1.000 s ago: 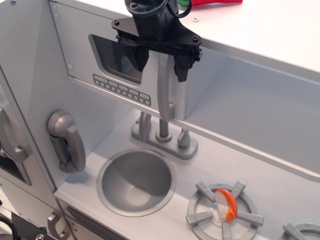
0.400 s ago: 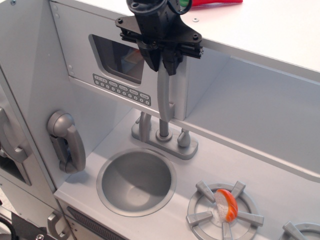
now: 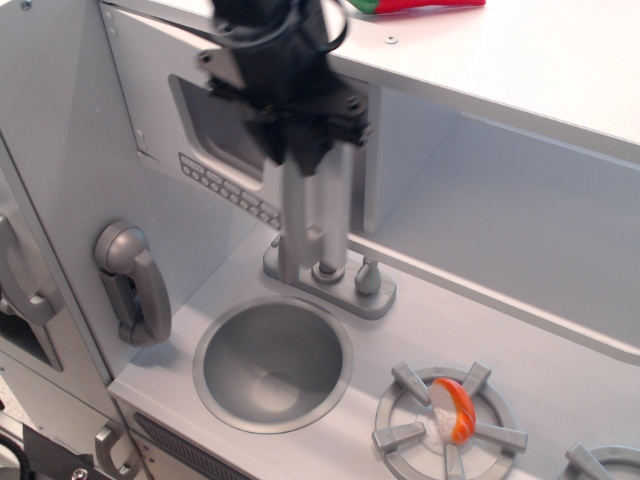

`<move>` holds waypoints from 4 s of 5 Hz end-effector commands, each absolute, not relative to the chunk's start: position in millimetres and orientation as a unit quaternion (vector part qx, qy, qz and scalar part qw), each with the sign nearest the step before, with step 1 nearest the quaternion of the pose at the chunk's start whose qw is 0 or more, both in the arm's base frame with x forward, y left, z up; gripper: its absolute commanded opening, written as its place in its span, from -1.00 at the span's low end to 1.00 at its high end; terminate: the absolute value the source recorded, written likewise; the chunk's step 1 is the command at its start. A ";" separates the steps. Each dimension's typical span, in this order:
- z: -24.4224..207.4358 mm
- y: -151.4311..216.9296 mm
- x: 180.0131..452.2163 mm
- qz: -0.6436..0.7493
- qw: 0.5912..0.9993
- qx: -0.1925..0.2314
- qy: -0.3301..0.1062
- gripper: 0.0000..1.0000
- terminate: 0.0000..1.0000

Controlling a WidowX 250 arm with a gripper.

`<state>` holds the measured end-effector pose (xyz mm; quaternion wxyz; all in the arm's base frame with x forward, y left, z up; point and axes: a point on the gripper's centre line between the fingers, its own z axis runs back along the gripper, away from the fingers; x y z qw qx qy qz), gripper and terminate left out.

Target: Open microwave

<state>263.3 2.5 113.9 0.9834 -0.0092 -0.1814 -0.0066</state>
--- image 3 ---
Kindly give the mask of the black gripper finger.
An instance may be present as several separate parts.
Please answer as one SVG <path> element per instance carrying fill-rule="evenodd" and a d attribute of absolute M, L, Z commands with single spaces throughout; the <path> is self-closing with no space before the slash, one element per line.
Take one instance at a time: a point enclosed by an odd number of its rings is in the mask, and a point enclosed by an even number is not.
<path fill-rule="evenodd" d="M 247 129 L 261 151 L 278 165 L 286 160 L 288 144 L 286 130 L 293 114 L 278 110 L 250 110 Z"/>
<path fill-rule="evenodd" d="M 341 140 L 339 129 L 325 122 L 294 124 L 294 161 L 302 176 L 313 176 L 328 153 Z"/>

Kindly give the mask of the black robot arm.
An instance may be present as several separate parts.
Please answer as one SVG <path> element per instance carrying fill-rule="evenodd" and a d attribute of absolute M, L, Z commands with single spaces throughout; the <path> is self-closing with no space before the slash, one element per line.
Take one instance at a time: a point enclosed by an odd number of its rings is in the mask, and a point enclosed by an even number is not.
<path fill-rule="evenodd" d="M 366 143 L 368 102 L 328 62 L 346 34 L 329 36 L 320 2 L 216 1 L 212 23 L 210 38 L 233 71 L 224 73 L 215 51 L 201 52 L 210 92 L 243 105 L 271 160 L 292 160 L 308 177 L 335 143 Z"/>

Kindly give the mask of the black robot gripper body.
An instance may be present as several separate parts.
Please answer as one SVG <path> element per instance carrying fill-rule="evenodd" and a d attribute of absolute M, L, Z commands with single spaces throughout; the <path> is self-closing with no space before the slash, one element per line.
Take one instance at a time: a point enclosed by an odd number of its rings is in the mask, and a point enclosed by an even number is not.
<path fill-rule="evenodd" d="M 343 39 L 331 39 L 323 20 L 217 19 L 211 39 L 215 48 L 197 56 L 210 92 L 241 103 L 248 113 L 292 113 L 288 146 L 294 146 L 296 122 L 335 125 L 338 142 L 362 146 L 369 139 L 367 101 L 331 69 L 328 55 Z"/>

